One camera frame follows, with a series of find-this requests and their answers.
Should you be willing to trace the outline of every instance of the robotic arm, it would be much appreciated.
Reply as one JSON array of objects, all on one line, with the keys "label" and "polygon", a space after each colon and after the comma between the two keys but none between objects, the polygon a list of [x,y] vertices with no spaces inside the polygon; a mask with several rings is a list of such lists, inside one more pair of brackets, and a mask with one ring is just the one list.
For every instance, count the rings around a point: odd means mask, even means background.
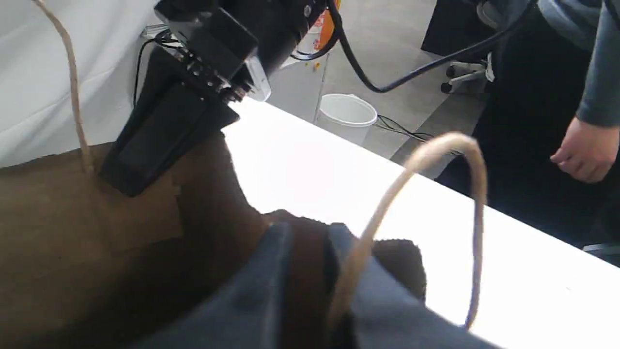
[{"label": "robotic arm", "polygon": [[268,76],[289,57],[326,0],[162,0],[155,7],[183,45],[156,47],[144,88],[100,176],[128,196],[238,119],[228,103],[266,100]]}]

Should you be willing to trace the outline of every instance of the gray sleeve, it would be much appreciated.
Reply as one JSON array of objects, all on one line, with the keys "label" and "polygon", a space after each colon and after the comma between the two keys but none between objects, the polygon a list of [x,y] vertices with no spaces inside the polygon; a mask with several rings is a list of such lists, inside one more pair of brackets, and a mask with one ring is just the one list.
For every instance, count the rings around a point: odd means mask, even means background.
[{"label": "gray sleeve", "polygon": [[[620,0],[611,1],[620,11]],[[597,126],[620,125],[620,29],[604,4],[577,117]]]}]

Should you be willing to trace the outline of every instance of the gray cloth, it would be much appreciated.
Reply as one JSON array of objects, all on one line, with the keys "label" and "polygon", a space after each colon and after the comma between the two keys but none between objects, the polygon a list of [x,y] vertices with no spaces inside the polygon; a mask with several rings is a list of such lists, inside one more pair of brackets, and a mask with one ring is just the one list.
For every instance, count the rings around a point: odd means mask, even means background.
[{"label": "gray cloth", "polygon": [[[620,8],[620,0],[610,1]],[[601,0],[539,0],[538,7],[561,36],[592,52],[577,117],[593,125],[620,125],[620,30],[607,7]]]}]

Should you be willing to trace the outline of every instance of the white tabletop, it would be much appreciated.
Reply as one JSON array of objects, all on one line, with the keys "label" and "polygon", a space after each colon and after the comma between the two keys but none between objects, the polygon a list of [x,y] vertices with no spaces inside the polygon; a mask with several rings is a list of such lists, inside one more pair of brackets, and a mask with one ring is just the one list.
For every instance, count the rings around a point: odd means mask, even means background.
[{"label": "white tabletop", "polygon": [[[286,209],[359,235],[402,168],[266,103],[233,105],[224,130],[241,186],[260,212]],[[472,201],[414,176],[378,238],[416,243],[427,305],[464,321],[471,286]],[[620,269],[493,209],[485,210],[480,311],[472,331],[505,348],[616,348]]]}]

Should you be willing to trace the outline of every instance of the white curtain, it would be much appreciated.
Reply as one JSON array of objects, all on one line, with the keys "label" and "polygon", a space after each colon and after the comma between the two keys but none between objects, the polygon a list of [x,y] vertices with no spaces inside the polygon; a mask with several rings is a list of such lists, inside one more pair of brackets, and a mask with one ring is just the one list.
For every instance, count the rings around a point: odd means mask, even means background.
[{"label": "white curtain", "polygon": [[[47,0],[71,35],[90,145],[131,112],[136,43],[156,0]],[[0,167],[79,147],[64,46],[29,0],[0,4]]]}]

